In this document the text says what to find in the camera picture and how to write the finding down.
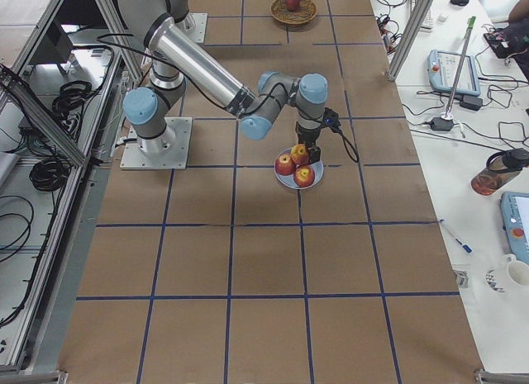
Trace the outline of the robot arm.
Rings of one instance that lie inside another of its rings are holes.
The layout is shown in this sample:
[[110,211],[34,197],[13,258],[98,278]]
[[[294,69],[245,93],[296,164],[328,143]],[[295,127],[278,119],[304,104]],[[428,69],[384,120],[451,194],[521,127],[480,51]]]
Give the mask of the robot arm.
[[266,137],[284,106],[294,107],[298,142],[306,147],[310,163],[320,160],[317,139],[328,96],[324,76],[309,73],[298,78],[269,71],[261,75],[258,92],[253,93],[184,31],[188,0],[117,0],[117,4],[128,31],[153,54],[156,63],[169,67],[169,74],[153,71],[152,83],[185,76],[240,119],[241,132],[252,140]]

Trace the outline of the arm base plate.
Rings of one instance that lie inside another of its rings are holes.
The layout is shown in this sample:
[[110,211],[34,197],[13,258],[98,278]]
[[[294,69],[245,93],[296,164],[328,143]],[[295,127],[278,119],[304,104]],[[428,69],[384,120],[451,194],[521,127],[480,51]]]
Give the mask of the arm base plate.
[[124,170],[186,169],[192,134],[191,117],[165,117],[164,133],[145,140],[131,127],[122,154],[120,168]]
[[206,37],[207,18],[207,13],[190,12],[177,23],[177,27],[195,43],[202,44]]

